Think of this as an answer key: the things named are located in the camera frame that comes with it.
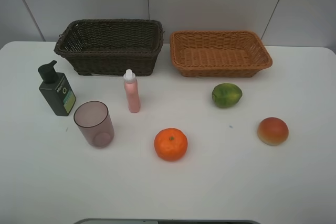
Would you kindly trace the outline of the pink spray bottle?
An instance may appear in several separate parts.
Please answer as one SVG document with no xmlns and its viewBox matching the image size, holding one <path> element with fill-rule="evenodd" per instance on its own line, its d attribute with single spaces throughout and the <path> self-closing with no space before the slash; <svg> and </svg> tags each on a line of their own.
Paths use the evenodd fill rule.
<svg viewBox="0 0 336 224">
<path fill-rule="evenodd" d="M 125 74 L 123 75 L 123 78 L 129 111 L 131 113 L 138 113 L 141 105 L 136 75 L 131 69 L 127 69 Z"/>
</svg>

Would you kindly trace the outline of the orange tangerine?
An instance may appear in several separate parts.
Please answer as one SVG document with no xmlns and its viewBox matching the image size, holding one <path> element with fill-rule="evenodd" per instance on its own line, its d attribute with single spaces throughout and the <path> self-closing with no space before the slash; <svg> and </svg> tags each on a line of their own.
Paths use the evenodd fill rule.
<svg viewBox="0 0 336 224">
<path fill-rule="evenodd" d="M 178 161 L 186 154 L 187 148 L 186 135 L 176 128 L 163 129 L 158 132 L 154 139 L 155 152 L 164 161 Z"/>
</svg>

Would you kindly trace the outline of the green lime fruit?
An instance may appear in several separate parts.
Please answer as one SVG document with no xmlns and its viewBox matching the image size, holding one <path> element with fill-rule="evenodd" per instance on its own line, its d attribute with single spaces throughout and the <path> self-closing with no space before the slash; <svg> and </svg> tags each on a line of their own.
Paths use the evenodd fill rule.
<svg viewBox="0 0 336 224">
<path fill-rule="evenodd" d="M 214 104 L 222 109 L 235 106 L 242 96 L 242 90 L 233 83 L 221 83 L 212 90 Z"/>
</svg>

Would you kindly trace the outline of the dark green pump bottle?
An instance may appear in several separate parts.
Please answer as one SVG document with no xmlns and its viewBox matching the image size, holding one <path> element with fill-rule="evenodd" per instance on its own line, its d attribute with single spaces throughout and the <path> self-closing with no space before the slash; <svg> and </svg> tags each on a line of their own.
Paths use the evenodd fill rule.
<svg viewBox="0 0 336 224">
<path fill-rule="evenodd" d="M 75 105 L 76 96 L 64 73 L 56 72 L 53 60 L 38 68 L 42 78 L 39 90 L 57 116 L 68 116 Z"/>
</svg>

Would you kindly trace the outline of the light brown wicker basket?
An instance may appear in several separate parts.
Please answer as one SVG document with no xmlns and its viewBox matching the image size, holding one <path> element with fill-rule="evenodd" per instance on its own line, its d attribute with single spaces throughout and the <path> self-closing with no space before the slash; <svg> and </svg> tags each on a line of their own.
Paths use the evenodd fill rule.
<svg viewBox="0 0 336 224">
<path fill-rule="evenodd" d="M 185 77 L 248 78 L 272 66 L 252 31 L 175 31 L 170 36 L 174 67 Z"/>
</svg>

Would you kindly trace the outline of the dark brown wicker basket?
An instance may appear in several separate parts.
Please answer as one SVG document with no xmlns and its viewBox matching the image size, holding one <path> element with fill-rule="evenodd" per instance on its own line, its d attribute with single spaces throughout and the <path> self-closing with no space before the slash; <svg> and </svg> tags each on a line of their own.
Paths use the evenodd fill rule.
<svg viewBox="0 0 336 224">
<path fill-rule="evenodd" d="M 152 74 L 163 46 L 163 27 L 147 19 L 81 19 L 59 36 L 54 52 L 81 76 Z"/>
</svg>

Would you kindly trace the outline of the translucent pink plastic cup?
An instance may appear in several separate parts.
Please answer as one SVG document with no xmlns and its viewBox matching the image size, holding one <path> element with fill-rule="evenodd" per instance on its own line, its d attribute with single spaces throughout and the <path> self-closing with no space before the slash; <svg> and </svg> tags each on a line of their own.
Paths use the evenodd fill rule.
<svg viewBox="0 0 336 224">
<path fill-rule="evenodd" d="M 95 148 L 111 144 L 115 132 L 108 107 L 100 101 L 89 101 L 74 113 L 74 122 L 86 141 Z"/>
</svg>

